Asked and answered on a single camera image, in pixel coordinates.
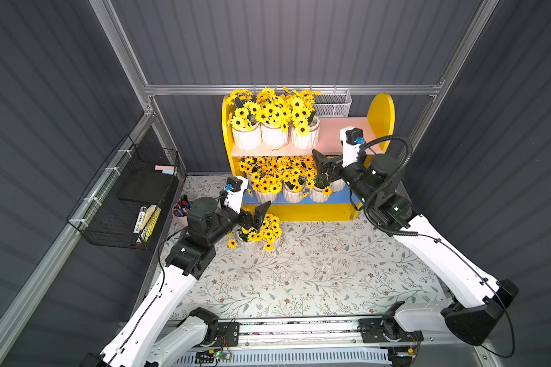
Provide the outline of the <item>sunflower pot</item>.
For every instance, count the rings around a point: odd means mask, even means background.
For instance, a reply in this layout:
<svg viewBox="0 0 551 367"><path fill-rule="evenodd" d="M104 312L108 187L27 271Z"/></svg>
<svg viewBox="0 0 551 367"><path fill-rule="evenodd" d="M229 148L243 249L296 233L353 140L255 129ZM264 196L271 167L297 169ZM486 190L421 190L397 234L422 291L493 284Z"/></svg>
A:
<svg viewBox="0 0 551 367"><path fill-rule="evenodd" d="M346 186L346 181L342 178L338 178L337 180L329 179L329 187L331 188L333 193L337 193L342 191Z"/></svg>
<svg viewBox="0 0 551 367"><path fill-rule="evenodd" d="M281 148L288 143L289 108L283 96L272 88L262 89L256 97L259 111L256 120L260 124L263 142L271 148Z"/></svg>
<svg viewBox="0 0 551 367"><path fill-rule="evenodd" d="M253 249L263 240L260 233L254 229L239 227L227 235L229 249Z"/></svg>
<svg viewBox="0 0 551 367"><path fill-rule="evenodd" d="M315 97L319 91L288 90L286 91L286 107L292 126L292 144L298 149L312 149L318 144L320 120L316 116Z"/></svg>
<svg viewBox="0 0 551 367"><path fill-rule="evenodd" d="M262 227L257 233L257 238L261 243L263 243L263 248L265 251L272 252L275 249L276 242L283 234L280 224L280 218L269 213L263 220Z"/></svg>
<svg viewBox="0 0 551 367"><path fill-rule="evenodd" d="M303 158L283 157L279 159L280 178L283 182L283 197L287 202L297 204L305 197L306 169Z"/></svg>
<svg viewBox="0 0 551 367"><path fill-rule="evenodd" d="M283 177L279 158L269 156L246 156L239 168L249 181L249 189L259 199L274 201L283 190Z"/></svg>
<svg viewBox="0 0 551 367"><path fill-rule="evenodd" d="M260 111L253 93L247 89L235 89L226 97L227 125L231 127L237 148L250 151L262 142L260 123L256 115Z"/></svg>
<svg viewBox="0 0 551 367"><path fill-rule="evenodd" d="M306 187L309 189L309 198L315 203L325 203L332 195L331 188L315 187L315 176L317 174L315 161L312 160L306 171Z"/></svg>

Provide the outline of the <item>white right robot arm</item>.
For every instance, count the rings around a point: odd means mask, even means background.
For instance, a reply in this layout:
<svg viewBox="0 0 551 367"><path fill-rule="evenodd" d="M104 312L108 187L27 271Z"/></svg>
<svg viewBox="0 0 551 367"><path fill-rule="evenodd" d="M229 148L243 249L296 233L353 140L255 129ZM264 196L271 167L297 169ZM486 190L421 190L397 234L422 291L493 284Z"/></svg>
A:
<svg viewBox="0 0 551 367"><path fill-rule="evenodd" d="M425 305L397 301L382 317L384 336L397 342L410 333L451 333L468 345L483 347L501 319L511 320L508 307L518 287L476 266L395 191L408 157L397 161L376 154L366 162L364 153L355 146L333 158L317 150L312 155L319 174L346 183L367 221L416 254L451 293L444 301Z"/></svg>

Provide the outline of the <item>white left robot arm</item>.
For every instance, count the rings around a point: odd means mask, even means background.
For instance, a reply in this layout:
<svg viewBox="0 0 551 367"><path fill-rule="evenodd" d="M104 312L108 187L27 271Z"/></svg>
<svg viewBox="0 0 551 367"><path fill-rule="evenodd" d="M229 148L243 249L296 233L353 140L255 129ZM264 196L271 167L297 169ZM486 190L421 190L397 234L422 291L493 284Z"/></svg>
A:
<svg viewBox="0 0 551 367"><path fill-rule="evenodd" d="M218 317L201 307L171 333L161 336L168 318L201 278L216 255L216 244L237 226L260 229L271 203L253 212L227 197L202 197L192 203L188 226L162 264L162 273L122 330L100 353L89 353L82 366L170 366L195 346L217 339Z"/></svg>

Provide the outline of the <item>pink metal marker bucket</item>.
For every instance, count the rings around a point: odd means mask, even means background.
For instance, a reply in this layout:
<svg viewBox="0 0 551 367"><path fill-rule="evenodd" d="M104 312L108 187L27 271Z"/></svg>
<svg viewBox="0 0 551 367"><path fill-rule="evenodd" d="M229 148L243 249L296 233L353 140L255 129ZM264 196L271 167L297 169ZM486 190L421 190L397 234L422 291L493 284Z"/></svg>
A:
<svg viewBox="0 0 551 367"><path fill-rule="evenodd" d="M174 218L177 220L179 226L186 227L188 225L188 214L191 209L191 201L188 199L188 196L183 194L175 202L172 213Z"/></svg>

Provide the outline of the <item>yellow book in basket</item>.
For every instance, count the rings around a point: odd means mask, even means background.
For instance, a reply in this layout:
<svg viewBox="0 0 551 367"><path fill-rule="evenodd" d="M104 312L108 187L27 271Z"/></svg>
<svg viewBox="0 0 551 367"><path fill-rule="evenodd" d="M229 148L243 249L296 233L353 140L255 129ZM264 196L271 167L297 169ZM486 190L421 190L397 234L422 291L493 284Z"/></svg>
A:
<svg viewBox="0 0 551 367"><path fill-rule="evenodd" d="M159 219L161 208L157 205L151 205L147 207L145 219L142 223L141 229L137 235L136 242L139 244L145 244L148 238L153 234L156 227L156 223Z"/></svg>

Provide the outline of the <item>pink and blue sticky notes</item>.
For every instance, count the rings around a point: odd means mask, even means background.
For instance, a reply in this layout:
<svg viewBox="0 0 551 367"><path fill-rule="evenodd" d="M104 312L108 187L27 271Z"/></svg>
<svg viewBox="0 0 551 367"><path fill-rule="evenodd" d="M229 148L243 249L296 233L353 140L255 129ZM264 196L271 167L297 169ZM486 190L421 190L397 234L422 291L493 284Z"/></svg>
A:
<svg viewBox="0 0 551 367"><path fill-rule="evenodd" d="M168 175L174 175L175 173L175 167L173 166L164 166L164 165L156 165L155 166L156 171L160 171L162 174L168 174Z"/></svg>

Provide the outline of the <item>white marker in basket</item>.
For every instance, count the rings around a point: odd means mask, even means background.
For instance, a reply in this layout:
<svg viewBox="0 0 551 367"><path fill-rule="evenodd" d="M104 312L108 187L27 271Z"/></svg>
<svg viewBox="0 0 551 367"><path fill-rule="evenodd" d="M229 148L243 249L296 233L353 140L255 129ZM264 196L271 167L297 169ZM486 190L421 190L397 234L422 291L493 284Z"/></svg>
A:
<svg viewBox="0 0 551 367"><path fill-rule="evenodd" d="M136 219L136 224L135 224L134 229L133 229L133 234L138 234L139 233L139 231L141 229L141 226L142 226L142 223L145 219L146 211L147 211L147 207L145 207L145 206L140 207L139 213L138 213L138 216L137 216L137 219Z"/></svg>

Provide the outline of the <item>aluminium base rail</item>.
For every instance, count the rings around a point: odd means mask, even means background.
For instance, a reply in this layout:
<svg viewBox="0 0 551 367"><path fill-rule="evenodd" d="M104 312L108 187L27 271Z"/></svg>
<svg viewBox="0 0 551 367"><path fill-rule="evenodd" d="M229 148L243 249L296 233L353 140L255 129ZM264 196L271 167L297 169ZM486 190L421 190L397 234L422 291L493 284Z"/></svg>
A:
<svg viewBox="0 0 551 367"><path fill-rule="evenodd" d="M143 350L152 359L163 350L182 348L218 349L251 347L268 343L307 343L318 348L326 343L418 343L437 339L460 343L450 331L416 329L408 331L391 318L389 312L365 317L293 317L273 319L234 319L220 321L218 316L201 307L193 310L170 333L159 335L168 327L164 320L146 322L131 320L103 349L109 357L128 353L130 347Z"/></svg>

